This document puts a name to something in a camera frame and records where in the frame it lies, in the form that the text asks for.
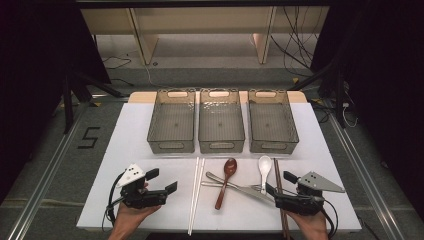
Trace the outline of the person's right hand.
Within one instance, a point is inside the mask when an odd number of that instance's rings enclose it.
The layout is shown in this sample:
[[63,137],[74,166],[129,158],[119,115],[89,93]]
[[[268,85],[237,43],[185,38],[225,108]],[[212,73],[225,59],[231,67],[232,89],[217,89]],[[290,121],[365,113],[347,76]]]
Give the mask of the person's right hand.
[[313,216],[303,216],[289,211],[286,214],[295,221],[306,240],[329,240],[326,218],[322,212]]

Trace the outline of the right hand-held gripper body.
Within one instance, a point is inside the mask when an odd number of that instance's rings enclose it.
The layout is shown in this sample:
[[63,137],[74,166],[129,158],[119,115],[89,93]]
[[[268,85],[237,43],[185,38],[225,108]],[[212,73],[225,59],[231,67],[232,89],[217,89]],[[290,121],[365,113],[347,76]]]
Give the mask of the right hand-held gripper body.
[[345,189],[320,174],[311,171],[298,177],[294,195],[284,194],[276,189],[274,197],[277,208],[300,215],[315,215],[323,209],[325,198],[323,192],[344,193]]

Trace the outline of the person's left hand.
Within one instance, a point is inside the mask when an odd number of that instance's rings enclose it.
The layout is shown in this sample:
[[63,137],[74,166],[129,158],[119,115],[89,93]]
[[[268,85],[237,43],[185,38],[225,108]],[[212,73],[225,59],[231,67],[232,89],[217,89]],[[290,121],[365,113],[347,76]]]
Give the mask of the person's left hand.
[[152,215],[160,208],[161,206],[158,205],[135,209],[121,203],[118,208],[114,229],[123,230],[125,232],[135,231],[148,216]]

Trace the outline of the light wooden desk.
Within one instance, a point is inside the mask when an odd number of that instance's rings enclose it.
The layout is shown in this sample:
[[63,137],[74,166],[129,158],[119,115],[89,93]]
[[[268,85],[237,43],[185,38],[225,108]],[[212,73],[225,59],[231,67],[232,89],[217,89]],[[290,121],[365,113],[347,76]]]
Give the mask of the light wooden desk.
[[285,7],[184,7],[84,9],[93,35],[131,35],[143,65],[153,57],[160,34],[251,34],[258,62],[267,60],[273,33],[318,34],[329,8]]

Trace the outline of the brown wooden spoon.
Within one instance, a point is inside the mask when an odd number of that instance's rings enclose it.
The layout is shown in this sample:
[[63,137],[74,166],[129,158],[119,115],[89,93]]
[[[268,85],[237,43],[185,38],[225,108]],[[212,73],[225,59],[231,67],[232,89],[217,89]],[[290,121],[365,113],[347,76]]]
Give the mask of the brown wooden spoon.
[[225,196],[228,180],[235,174],[237,170],[237,161],[234,158],[229,158],[224,165],[224,183],[215,203],[215,209],[220,210]]

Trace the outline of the metal knife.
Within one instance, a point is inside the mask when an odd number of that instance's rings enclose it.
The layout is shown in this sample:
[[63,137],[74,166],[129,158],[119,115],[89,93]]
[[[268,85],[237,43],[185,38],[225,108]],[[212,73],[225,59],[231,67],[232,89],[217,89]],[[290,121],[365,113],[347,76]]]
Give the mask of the metal knife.
[[[221,185],[224,184],[224,180],[222,178],[216,176],[215,174],[213,174],[211,172],[207,172],[206,173],[206,177],[209,178],[209,179],[211,179],[211,180],[213,180],[213,181],[215,181],[216,183],[220,183]],[[241,192],[243,192],[243,193],[245,193],[247,195],[256,197],[258,199],[266,200],[266,201],[269,201],[269,202],[274,202],[273,199],[267,197],[265,194],[262,194],[260,191],[256,190],[256,186],[254,186],[254,187],[251,187],[251,186],[239,186],[239,185],[233,184],[231,182],[228,182],[227,185],[229,187],[232,187],[232,188],[234,188],[234,189],[236,189],[238,191],[241,191]]]

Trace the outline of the white ceramic spoon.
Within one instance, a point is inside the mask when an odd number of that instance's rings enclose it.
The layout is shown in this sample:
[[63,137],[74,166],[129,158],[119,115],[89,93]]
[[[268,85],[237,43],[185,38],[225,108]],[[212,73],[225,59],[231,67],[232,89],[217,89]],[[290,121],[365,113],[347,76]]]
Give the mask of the white ceramic spoon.
[[258,167],[261,174],[261,193],[266,194],[266,182],[268,174],[272,168],[272,160],[269,156],[261,156],[258,160]]

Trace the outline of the metal fork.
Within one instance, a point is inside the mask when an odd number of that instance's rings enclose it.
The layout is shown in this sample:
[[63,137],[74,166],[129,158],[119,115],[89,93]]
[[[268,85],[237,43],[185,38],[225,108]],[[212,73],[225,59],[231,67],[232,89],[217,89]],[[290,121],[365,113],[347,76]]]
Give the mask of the metal fork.
[[[202,186],[209,186],[209,187],[222,187],[223,186],[222,183],[207,182],[207,181],[202,181],[201,185]],[[230,186],[230,187],[235,188],[237,190],[253,190],[253,191],[261,193],[261,187],[259,185],[236,186],[235,184],[231,185],[230,183],[228,183],[227,186]]]

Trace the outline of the black metal bar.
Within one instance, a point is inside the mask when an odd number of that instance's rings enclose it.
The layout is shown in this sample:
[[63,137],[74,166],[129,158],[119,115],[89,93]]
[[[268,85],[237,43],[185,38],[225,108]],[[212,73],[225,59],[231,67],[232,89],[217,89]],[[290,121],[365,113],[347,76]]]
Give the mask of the black metal bar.
[[338,0],[75,0],[80,8],[331,6]]

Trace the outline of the dark curtain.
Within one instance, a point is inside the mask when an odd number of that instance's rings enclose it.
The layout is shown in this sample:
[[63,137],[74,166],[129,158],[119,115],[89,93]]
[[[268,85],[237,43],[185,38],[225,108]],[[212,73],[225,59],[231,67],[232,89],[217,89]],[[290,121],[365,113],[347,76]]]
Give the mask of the dark curtain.
[[313,68],[344,40],[345,81],[381,159],[424,218],[424,0],[334,0]]
[[76,0],[0,0],[0,203],[79,73],[110,82]]

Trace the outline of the transparent grey plastic bin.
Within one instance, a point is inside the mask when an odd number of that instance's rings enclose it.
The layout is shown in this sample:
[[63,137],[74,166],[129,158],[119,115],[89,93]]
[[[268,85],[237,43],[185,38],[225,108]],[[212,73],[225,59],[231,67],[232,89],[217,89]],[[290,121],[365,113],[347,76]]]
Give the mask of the transparent grey plastic bin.
[[159,89],[147,142],[154,154],[193,153],[196,90]]
[[248,91],[252,153],[292,154],[299,137],[286,90]]
[[245,130],[237,89],[200,91],[198,141],[202,154],[243,151]]

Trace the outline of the metal floor rail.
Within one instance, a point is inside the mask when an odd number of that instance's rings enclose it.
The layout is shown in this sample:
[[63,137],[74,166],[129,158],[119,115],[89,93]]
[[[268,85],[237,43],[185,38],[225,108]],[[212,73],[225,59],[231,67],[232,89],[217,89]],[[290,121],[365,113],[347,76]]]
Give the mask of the metal floor rail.
[[329,119],[386,235],[390,240],[405,240],[394,214],[366,169],[347,131],[339,125],[334,115],[331,115]]
[[87,111],[89,103],[80,103],[76,108],[74,123],[69,131],[62,136],[59,145],[51,157],[46,170],[43,172],[41,179],[33,191],[31,197],[26,201],[23,210],[15,221],[13,228],[7,236],[7,240],[23,240],[31,223],[41,206],[44,199],[68,149],[80,125],[80,121],[84,113]]

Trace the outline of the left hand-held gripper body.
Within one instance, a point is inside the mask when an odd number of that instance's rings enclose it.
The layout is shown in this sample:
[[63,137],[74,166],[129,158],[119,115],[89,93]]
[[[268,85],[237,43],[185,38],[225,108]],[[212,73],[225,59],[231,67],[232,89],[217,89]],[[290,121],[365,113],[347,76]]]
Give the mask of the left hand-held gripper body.
[[120,188],[122,202],[127,207],[142,209],[166,203],[166,190],[150,191],[146,188],[145,174],[147,172],[137,164],[131,164],[118,180],[117,187]]

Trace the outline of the white chopstick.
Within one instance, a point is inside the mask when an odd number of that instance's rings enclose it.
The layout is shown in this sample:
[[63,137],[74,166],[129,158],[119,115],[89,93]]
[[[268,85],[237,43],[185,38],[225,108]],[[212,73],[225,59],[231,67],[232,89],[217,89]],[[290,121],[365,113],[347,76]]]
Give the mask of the white chopstick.
[[199,162],[197,185],[196,185],[197,188],[196,188],[196,195],[195,195],[195,202],[194,202],[191,235],[192,235],[192,232],[193,232],[193,229],[194,229],[198,199],[199,199],[199,195],[200,195],[201,182],[202,182],[202,178],[203,178],[203,170],[204,170],[204,166],[205,166],[205,159],[204,158],[199,158],[199,159],[200,159],[200,162]]
[[198,177],[198,169],[199,169],[199,157],[196,158],[196,165],[194,170],[194,178],[193,178],[193,187],[192,187],[192,196],[191,196],[191,205],[190,205],[190,214],[189,214],[189,220],[188,220],[188,229],[187,234],[191,236],[191,229],[192,229],[192,219],[193,219],[193,211],[194,211],[194,202],[195,202],[195,195],[196,195],[196,185],[197,185],[197,177]]

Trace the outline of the black metal stand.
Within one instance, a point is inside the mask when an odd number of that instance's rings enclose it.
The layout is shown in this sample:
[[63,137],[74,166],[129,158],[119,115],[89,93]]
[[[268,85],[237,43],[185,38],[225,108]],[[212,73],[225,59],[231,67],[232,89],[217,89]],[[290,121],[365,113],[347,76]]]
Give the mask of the black metal stand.
[[74,94],[80,102],[89,102],[93,98],[93,95],[89,92],[87,88],[88,85],[93,85],[116,98],[128,97],[128,94],[117,91],[81,71],[69,71],[62,82],[62,96],[65,109],[65,134],[67,134],[74,125],[74,112],[71,94]]
[[290,91],[300,91],[304,87],[312,84],[313,82],[319,79],[322,80],[318,90],[319,95],[321,97],[329,97],[332,93],[335,94],[336,120],[342,128],[345,128],[346,125],[343,117],[343,100],[345,96],[344,68],[336,60],[332,60],[328,65],[314,73],[312,76],[309,76],[304,81],[295,84],[293,87],[290,88]]

